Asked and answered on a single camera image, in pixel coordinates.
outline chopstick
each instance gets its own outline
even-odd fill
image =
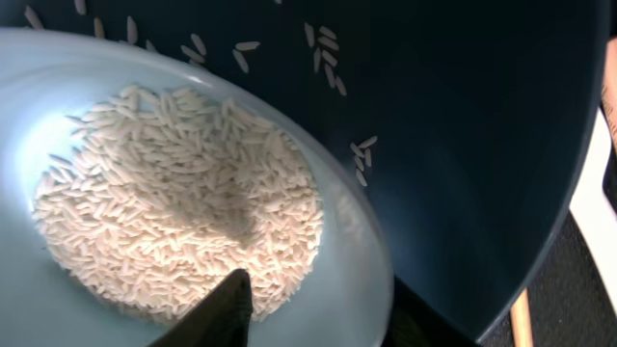
[[[533,347],[531,336],[531,317],[529,316],[529,301],[527,289],[521,293],[519,299],[510,308],[512,319],[512,335],[516,347]]]

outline pile of rice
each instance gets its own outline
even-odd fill
[[[173,323],[244,268],[261,320],[299,289],[323,210],[303,155],[270,121],[233,100],[135,85],[68,119],[84,146],[50,156],[34,217],[98,297]]]

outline bowl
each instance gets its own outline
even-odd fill
[[[140,346],[165,332],[101,305],[71,280],[31,218],[48,153],[70,157],[71,126],[95,103],[137,83],[154,91],[190,86],[233,97],[287,133],[306,156],[323,199],[324,232],[302,288],[263,322],[249,346],[378,346],[393,277],[375,216],[358,185],[300,126],[207,70],[110,41],[0,30],[0,323],[3,346]]]

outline wooden stick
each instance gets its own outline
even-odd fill
[[[512,318],[512,333],[516,347],[533,347],[531,337],[531,317],[529,316],[529,301],[527,289],[521,293],[519,299],[510,308]]]

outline white plastic handle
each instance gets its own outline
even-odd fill
[[[610,148],[608,127],[604,115],[598,110],[570,211],[596,262],[613,311],[617,314],[617,216],[602,187]]]

